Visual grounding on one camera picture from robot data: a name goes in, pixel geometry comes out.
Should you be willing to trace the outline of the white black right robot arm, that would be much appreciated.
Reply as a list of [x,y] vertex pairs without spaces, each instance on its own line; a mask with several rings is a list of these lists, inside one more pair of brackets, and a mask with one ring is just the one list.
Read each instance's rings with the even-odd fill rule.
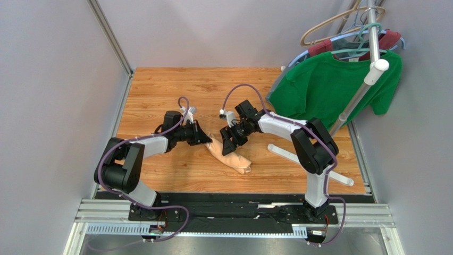
[[304,201],[304,214],[308,218],[318,218],[327,209],[327,172],[335,165],[338,146],[318,118],[309,121],[282,117],[267,109],[258,111],[248,100],[235,107],[235,113],[220,110],[220,118],[227,126],[220,130],[223,148],[222,155],[233,153],[248,141],[252,133],[276,135],[292,142],[297,159],[307,172],[307,190]]

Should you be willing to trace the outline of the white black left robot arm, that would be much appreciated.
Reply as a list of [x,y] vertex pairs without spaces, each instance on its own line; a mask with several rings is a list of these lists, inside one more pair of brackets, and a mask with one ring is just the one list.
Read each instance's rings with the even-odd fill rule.
[[153,134],[135,138],[111,138],[94,172],[94,181],[108,191],[126,197],[143,208],[159,207],[161,196],[140,179],[144,159],[170,152],[178,142],[190,146],[211,143],[190,111],[167,111]]

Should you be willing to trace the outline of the teal plastic hanger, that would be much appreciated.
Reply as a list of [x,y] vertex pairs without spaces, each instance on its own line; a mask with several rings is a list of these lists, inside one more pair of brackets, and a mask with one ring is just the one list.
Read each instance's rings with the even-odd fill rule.
[[382,33],[382,24],[373,22],[361,27],[358,32],[339,35],[328,40],[333,46],[330,50],[338,60],[354,60],[369,54],[369,59],[375,61],[382,53],[388,50],[379,45],[379,35]]

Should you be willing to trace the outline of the green t-shirt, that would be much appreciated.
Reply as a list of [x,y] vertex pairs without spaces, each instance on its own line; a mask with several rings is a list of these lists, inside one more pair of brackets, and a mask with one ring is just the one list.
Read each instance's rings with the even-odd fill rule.
[[[371,107],[375,115],[386,114],[396,92],[403,68],[402,58],[394,52],[381,55],[389,63],[385,71],[347,118],[353,120]],[[278,115],[296,120],[318,118],[330,129],[361,87],[371,62],[303,61],[289,71],[270,97]]]

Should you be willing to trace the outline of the light blue hanger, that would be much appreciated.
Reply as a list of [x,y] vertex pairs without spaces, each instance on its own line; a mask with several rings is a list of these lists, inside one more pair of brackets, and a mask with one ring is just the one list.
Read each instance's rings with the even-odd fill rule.
[[[340,39],[340,38],[349,38],[352,36],[358,36],[359,32],[352,32],[347,33],[344,35],[336,36],[330,39]],[[401,46],[401,49],[405,50],[407,48],[406,41],[402,37],[402,35],[398,32],[392,31],[390,29],[385,29],[378,32],[378,41],[379,41],[379,48],[386,49],[386,50],[395,50],[397,47]],[[362,45],[363,48],[369,47],[370,43],[366,39],[363,41],[352,41],[352,42],[359,42],[359,46],[361,42],[364,44]]]

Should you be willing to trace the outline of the aluminium front rail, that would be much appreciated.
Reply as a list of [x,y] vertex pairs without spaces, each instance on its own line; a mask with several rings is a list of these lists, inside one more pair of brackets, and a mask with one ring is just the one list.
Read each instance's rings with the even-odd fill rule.
[[102,192],[80,203],[65,254],[78,254],[89,233],[138,235],[294,237],[321,248],[349,228],[377,228],[388,254],[403,254],[387,204],[368,195],[342,195],[310,213],[302,194],[162,193],[154,209]]

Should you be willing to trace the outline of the aluminium frame rail left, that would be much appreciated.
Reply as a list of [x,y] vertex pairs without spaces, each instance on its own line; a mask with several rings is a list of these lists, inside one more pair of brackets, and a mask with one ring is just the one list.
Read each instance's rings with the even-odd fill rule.
[[127,74],[128,77],[132,77],[134,74],[134,70],[131,67],[129,61],[127,60],[127,57],[122,50],[120,43],[117,39],[117,37],[114,34],[114,31],[112,27],[110,26],[110,23],[99,3],[97,0],[87,0],[87,3],[89,4],[95,18],[97,19],[104,35],[106,36],[108,42],[110,43],[116,57],[118,58],[120,65],[124,69],[125,73]]

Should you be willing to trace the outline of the red garment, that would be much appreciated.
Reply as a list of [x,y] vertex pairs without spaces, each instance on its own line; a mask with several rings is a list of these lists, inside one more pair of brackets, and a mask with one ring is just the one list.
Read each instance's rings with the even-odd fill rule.
[[[353,49],[366,49],[370,47],[368,41],[368,32],[362,34],[362,39],[358,41],[350,41],[348,38],[357,36],[358,33],[350,35],[336,36],[326,39],[319,44],[311,46],[307,50],[307,54],[300,58],[300,61],[313,62],[360,62],[368,61],[371,58],[371,53],[358,52],[353,53]],[[398,32],[386,29],[378,33],[378,44],[381,50],[390,50],[402,40],[402,35]]]

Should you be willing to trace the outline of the beige cloth napkin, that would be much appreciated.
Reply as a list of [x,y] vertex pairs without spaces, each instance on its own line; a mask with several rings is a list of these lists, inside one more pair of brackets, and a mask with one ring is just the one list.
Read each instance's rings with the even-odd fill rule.
[[206,143],[205,146],[214,158],[225,166],[234,169],[239,174],[244,175],[251,172],[252,162],[249,159],[235,152],[226,156],[222,155],[223,143],[219,141],[212,132],[208,133],[208,137],[212,142]]

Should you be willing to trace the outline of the silver white clothes rack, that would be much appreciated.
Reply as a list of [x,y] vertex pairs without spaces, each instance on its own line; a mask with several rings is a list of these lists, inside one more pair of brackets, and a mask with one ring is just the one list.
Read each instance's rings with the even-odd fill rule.
[[[361,27],[368,25],[373,22],[378,22],[379,19],[381,19],[385,15],[385,8],[382,7],[385,1],[366,1],[366,7],[361,7],[362,1],[351,1],[349,4],[349,9],[336,15],[333,16],[316,26],[308,29],[303,36],[300,39],[300,45],[302,47],[305,46],[314,46],[315,44],[321,43],[322,41],[326,39],[330,39],[339,35],[344,35],[347,33],[351,32],[358,32]],[[362,12],[367,16],[366,21],[363,22],[362,25],[357,25],[357,18],[354,19],[354,23],[351,25],[350,28],[344,30],[344,26],[347,23],[349,16],[352,13],[355,13],[356,15],[359,14],[359,12]],[[331,37],[326,37],[324,39],[318,39],[310,42],[305,42],[305,39],[307,36],[309,36],[311,33],[317,31],[318,29],[326,26],[327,24],[330,24],[336,20],[341,20],[337,31],[335,34]],[[369,91],[370,87],[375,85],[377,80],[382,76],[382,74],[388,69],[389,64],[387,61],[381,61],[380,57],[375,58],[375,61],[372,62],[371,60],[371,66],[370,66],[370,71],[368,72],[367,76],[364,78],[364,82],[361,85],[361,87],[357,90],[357,92],[354,94],[348,105],[345,107],[343,112],[339,115],[338,119],[332,126],[332,128],[329,130],[329,133],[331,136],[334,136],[342,127],[342,125],[345,124],[347,118],[350,116],[351,112],[353,109],[358,105],[359,101],[365,96],[365,94]]]

